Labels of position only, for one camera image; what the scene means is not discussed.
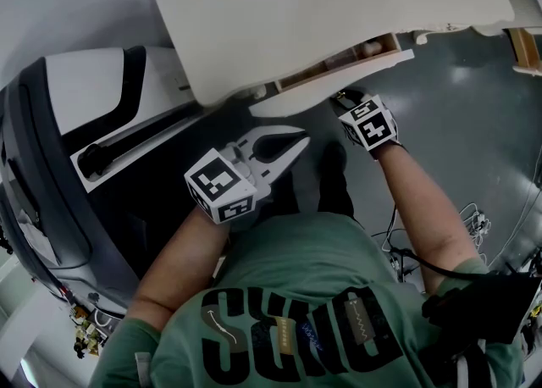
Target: black cable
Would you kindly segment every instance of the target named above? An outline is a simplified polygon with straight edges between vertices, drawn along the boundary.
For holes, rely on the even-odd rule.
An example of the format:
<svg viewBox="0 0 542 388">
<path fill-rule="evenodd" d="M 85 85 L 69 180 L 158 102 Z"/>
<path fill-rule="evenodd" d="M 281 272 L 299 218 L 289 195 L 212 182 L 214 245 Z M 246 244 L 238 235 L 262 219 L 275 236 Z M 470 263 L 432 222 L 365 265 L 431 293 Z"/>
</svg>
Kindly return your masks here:
<svg viewBox="0 0 542 388">
<path fill-rule="evenodd" d="M 412 260 L 416 260 L 417 262 L 423 264 L 427 268 L 433 270 L 437 274 L 441 274 L 450 278 L 455 278 L 457 280 L 473 281 L 485 275 L 485 274 L 462 274 L 460 272 L 453 272 L 451 270 L 442 269 L 435 266 L 434 264 L 431 264 L 430 262 L 426 262 L 425 260 L 423 260 L 423 258 L 420 258 L 416 254 L 414 254 L 414 252 L 412 252 L 410 249 L 398 249 L 398 248 L 392 247 L 391 245 L 390 247 L 391 247 L 390 249 L 391 253 L 399 254 L 402 257 L 409 257 Z"/>
<path fill-rule="evenodd" d="M 405 275 L 410 275 L 412 272 L 414 272 L 416 269 L 419 269 L 420 265 L 418 266 L 414 266 L 412 269 L 408 269 L 406 272 L 405 272 Z"/>
<path fill-rule="evenodd" d="M 395 230 L 392 230 L 391 231 L 391 234 L 390 234 L 390 239 L 391 237 L 393 236 L 393 234 L 396 232 L 396 231 L 407 231 L 405 229 L 395 229 Z M 377 233 L 376 235 L 371 235 L 371 237 L 376 237 L 376 236 L 381 236 L 381 235 L 387 235 L 388 232 L 387 231 L 380 231 L 380 233 Z"/>
<path fill-rule="evenodd" d="M 386 236 L 387 236 L 387 240 L 388 242 L 390 242 L 390 238 L 391 238 L 391 229 L 393 228 L 394 226 L 394 223 L 395 223 L 395 218 L 397 217 L 397 205 L 394 204 L 393 206 L 393 213 L 391 214 L 391 220 L 390 220 L 390 225 L 388 225 L 388 230 L 386 231 Z"/>
</svg>

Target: forearm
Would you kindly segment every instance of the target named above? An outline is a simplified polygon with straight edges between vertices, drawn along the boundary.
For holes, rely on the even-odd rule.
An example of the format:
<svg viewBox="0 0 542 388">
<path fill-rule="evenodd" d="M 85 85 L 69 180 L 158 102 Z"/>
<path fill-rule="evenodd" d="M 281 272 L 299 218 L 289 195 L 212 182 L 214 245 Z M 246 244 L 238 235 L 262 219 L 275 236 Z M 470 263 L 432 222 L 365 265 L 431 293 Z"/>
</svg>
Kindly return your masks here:
<svg viewBox="0 0 542 388">
<path fill-rule="evenodd" d="M 195 208 L 147 271 L 127 317 L 162 330 L 173 313 L 204 290 L 213 276 L 230 227 Z"/>
<path fill-rule="evenodd" d="M 377 152 L 391 195 L 416 254 L 443 269 L 478 257 L 459 213 L 446 194 L 399 146 Z M 429 293 L 442 278 L 423 269 Z"/>
</svg>

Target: green t-shirt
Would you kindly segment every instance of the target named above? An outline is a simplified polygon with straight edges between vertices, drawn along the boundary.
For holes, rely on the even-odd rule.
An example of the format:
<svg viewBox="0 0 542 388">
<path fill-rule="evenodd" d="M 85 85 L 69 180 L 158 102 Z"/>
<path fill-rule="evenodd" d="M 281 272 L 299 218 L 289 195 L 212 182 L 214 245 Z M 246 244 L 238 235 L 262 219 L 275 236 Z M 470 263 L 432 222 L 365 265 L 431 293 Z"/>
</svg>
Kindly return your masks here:
<svg viewBox="0 0 542 388">
<path fill-rule="evenodd" d="M 473 259 L 457 271 L 487 268 Z M 446 279 L 439 294 L 466 284 Z M 242 236 L 213 288 L 183 305 L 161 335 L 125 320 L 91 386 L 139 386 L 136 352 L 151 353 L 156 388 L 433 386 L 418 353 L 440 330 L 422 316 L 423 302 L 346 216 L 273 218 Z M 489 344 L 486 353 L 498 386 L 519 386 L 519 345 Z"/>
</svg>

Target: wooden drawer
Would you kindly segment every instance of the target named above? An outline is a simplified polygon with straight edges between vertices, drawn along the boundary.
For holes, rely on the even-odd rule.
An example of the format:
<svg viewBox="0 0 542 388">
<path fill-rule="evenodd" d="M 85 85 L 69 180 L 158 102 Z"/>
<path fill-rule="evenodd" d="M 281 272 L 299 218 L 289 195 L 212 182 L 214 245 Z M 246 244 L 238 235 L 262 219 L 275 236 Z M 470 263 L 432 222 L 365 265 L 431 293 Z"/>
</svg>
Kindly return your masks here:
<svg viewBox="0 0 542 388">
<path fill-rule="evenodd" d="M 382 53 L 364 58 L 362 44 L 348 48 L 295 75 L 275 82 L 280 93 L 250 107 L 254 117 L 288 117 L 323 102 L 353 82 L 380 70 L 414 58 L 412 50 L 402 51 L 394 34 L 374 39 Z"/>
</svg>

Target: gray floor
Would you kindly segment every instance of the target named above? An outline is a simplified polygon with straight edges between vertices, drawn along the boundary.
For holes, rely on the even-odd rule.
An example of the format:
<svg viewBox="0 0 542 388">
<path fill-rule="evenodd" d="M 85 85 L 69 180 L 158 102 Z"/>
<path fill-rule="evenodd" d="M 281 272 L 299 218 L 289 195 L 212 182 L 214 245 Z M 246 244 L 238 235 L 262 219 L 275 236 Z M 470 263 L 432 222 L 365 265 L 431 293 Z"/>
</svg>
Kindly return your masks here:
<svg viewBox="0 0 542 388">
<path fill-rule="evenodd" d="M 413 46 L 409 35 L 401 37 L 401 45 Z M 414 60 L 352 87 L 380 95 L 395 115 L 401 142 L 458 210 L 475 202 L 489 217 L 492 228 L 482 249 L 491 262 L 538 193 L 530 182 L 542 143 L 542 78 L 512 70 L 515 58 L 505 36 L 487 38 L 467 30 L 430 36 L 429 44 L 413 49 Z M 329 103 L 282 121 L 312 137 L 294 168 L 301 210 L 316 209 L 316 163 L 325 143 L 337 138 L 348 151 L 346 178 L 356 218 L 370 234 L 386 230 L 393 202 L 384 177 L 365 151 L 345 139 Z M 506 258 L 518 265 L 533 250 L 542 236 L 541 212 L 542 197 L 493 267 Z M 406 245 L 407 237 L 396 233 L 394 243 Z"/>
</svg>

